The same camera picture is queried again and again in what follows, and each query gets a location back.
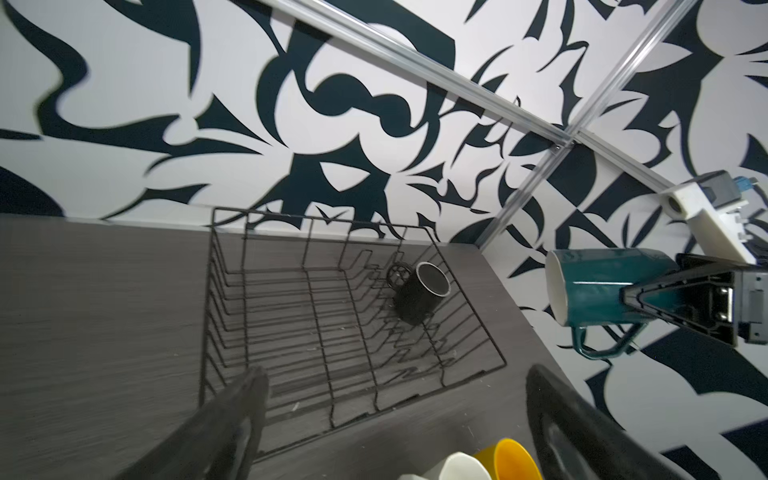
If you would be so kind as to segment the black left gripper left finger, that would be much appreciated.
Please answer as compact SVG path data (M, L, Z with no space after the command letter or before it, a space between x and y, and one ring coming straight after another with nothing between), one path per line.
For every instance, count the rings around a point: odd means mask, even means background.
M269 379L248 368L119 479L246 479L266 421Z

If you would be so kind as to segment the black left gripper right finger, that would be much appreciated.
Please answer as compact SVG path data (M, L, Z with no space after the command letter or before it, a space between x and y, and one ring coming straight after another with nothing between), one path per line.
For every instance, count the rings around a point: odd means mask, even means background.
M545 479L678 479L541 364L526 376L528 424Z

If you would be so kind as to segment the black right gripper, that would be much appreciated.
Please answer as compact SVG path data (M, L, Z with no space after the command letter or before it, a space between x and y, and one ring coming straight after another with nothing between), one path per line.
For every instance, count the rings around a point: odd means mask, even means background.
M735 347L767 344L767 270L700 266L621 289L621 301L646 316Z

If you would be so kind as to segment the green mug cream inside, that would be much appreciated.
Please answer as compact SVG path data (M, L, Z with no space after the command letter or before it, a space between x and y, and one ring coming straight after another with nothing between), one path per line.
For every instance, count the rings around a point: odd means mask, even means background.
M655 318L626 305L622 290L678 270L665 253L644 248L554 249L545 261L545 279L555 321L571 330L573 349L589 360L624 354ZM608 349L586 345L591 327L626 325Z

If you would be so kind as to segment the black mug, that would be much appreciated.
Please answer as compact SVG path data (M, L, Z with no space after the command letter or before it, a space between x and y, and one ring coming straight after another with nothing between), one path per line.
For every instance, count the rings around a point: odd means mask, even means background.
M395 262L386 272L386 281L394 291L395 313L412 326L422 324L451 293L446 273L426 261L413 265Z

